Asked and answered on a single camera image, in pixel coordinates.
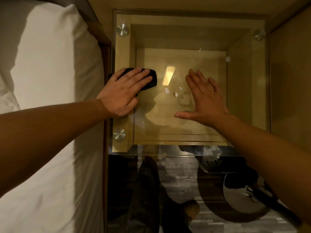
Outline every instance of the hand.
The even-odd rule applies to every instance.
[[[214,79],[206,79],[200,70],[197,70],[196,73],[189,70],[186,82],[194,98],[195,111],[192,113],[178,112],[175,117],[214,127],[214,123],[219,117],[229,114],[223,101],[220,86]]]
[[[124,70],[125,68],[112,75],[97,96],[107,110],[108,118],[118,118],[130,113],[138,103],[136,94],[152,80],[152,76],[145,78],[150,70],[141,72],[141,68],[135,68],[118,80]]]

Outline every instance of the black pants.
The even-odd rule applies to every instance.
[[[127,217],[129,233],[158,233],[160,178],[156,162],[146,157],[137,174],[137,181]],[[182,205],[176,202],[164,204],[162,229],[164,233],[191,233],[189,220]]]

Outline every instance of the finger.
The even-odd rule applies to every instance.
[[[174,117],[180,118],[180,119],[187,119],[187,120],[192,120],[194,114],[189,113],[189,112],[177,112]]]
[[[204,83],[201,81],[201,79],[195,74],[193,70],[189,70],[189,76],[191,77],[192,81],[197,85],[199,90],[202,93],[205,93],[207,91],[207,88],[205,87]]]
[[[202,95],[200,89],[193,82],[192,78],[190,78],[189,75],[186,75],[186,82],[187,82],[187,84],[191,90],[193,97],[198,97],[198,96]]]
[[[150,73],[149,69],[145,69],[144,71],[142,71],[139,74],[136,74],[134,77],[132,77],[131,79],[129,79],[126,83],[125,83],[125,87],[126,88],[130,88],[131,86],[135,85],[137,82],[141,81],[143,78],[145,78],[148,74]]]
[[[146,86],[148,83],[150,83],[152,80],[152,76],[146,77],[142,79],[141,81],[135,83],[131,88],[130,92],[132,96],[135,96],[137,93],[139,93],[140,89],[142,89],[144,86]]]
[[[210,91],[214,91],[212,86],[210,85],[210,83],[208,82],[208,80],[206,79],[206,77],[204,77],[204,75],[202,74],[202,72],[200,70],[197,70],[196,75],[200,78],[200,80],[204,83],[205,87],[210,90]]]
[[[128,81],[130,78],[134,77],[136,74],[140,73],[141,71],[142,71],[142,68],[135,68],[129,71],[127,74],[125,74],[122,78],[120,78],[119,82],[124,83]]]
[[[115,82],[118,80],[118,78],[123,74],[123,72],[125,71],[126,68],[120,69],[119,71],[115,72],[111,78],[109,79],[108,82]]]
[[[209,77],[209,78],[208,78],[208,82],[209,82],[209,83],[211,84],[211,86],[213,87],[214,92],[216,92],[217,94],[222,95],[220,86],[218,85],[218,83],[217,83],[214,79],[212,79],[211,77]]]
[[[134,97],[130,103],[126,106],[126,114],[130,113],[138,104],[138,98]]]

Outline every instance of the mattress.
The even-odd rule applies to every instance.
[[[83,101],[103,88],[100,48],[74,5],[0,0],[0,19],[0,104],[10,105],[0,113]],[[0,198],[0,232],[103,232],[103,130],[88,130]]]

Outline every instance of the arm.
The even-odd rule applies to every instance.
[[[199,70],[190,70],[186,81],[196,109],[175,116],[216,129],[260,173],[282,202],[311,224],[311,154],[230,115],[219,85],[212,78],[205,79]]]
[[[97,99],[0,115],[0,197],[32,176],[77,136],[94,125],[129,113],[135,95],[152,77],[134,69],[115,73]]]

